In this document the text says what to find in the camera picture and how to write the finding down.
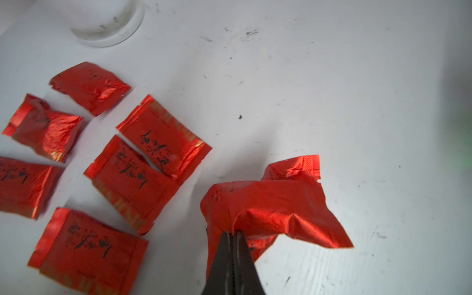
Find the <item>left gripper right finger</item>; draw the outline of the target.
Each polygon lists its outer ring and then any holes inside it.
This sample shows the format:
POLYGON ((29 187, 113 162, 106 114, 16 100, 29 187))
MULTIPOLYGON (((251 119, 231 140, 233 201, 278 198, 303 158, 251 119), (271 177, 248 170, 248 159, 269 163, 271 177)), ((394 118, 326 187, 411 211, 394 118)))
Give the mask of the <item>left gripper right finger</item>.
POLYGON ((234 235, 234 291, 236 295, 265 295, 243 232, 234 235))

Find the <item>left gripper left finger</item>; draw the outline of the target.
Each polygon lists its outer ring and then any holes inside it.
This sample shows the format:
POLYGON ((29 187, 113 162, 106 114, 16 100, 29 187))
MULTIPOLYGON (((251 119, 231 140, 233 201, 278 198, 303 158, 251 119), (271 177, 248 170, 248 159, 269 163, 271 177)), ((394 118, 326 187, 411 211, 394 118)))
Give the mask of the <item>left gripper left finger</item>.
POLYGON ((202 295, 236 294, 234 250, 234 236, 228 232, 223 233, 202 295))

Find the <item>red tea bag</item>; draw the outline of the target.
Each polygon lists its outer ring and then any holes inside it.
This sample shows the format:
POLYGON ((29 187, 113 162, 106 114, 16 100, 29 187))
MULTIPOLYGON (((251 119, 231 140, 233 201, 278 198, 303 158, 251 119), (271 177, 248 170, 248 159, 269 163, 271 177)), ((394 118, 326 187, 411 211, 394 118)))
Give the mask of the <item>red tea bag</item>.
POLYGON ((179 189, 116 135, 84 174, 141 236, 179 189))
POLYGON ((28 93, 2 134, 40 156, 65 163, 82 121, 83 117, 54 110, 44 99, 28 93))
POLYGON ((112 72, 87 61, 57 74, 49 85, 95 117, 119 103, 132 89, 112 72))
POLYGON ((212 185, 200 203, 207 223, 206 270, 211 270, 225 232, 242 231, 253 260, 281 234, 325 248, 353 247, 327 207, 320 179, 320 157, 311 155, 272 163, 259 181, 212 185))
POLYGON ((212 150, 150 95, 117 129, 179 185, 212 150))
POLYGON ((1 157, 1 211, 37 220, 62 173, 58 166, 1 157))
POLYGON ((68 208, 57 208, 28 266, 87 295, 127 295, 149 242, 68 208))

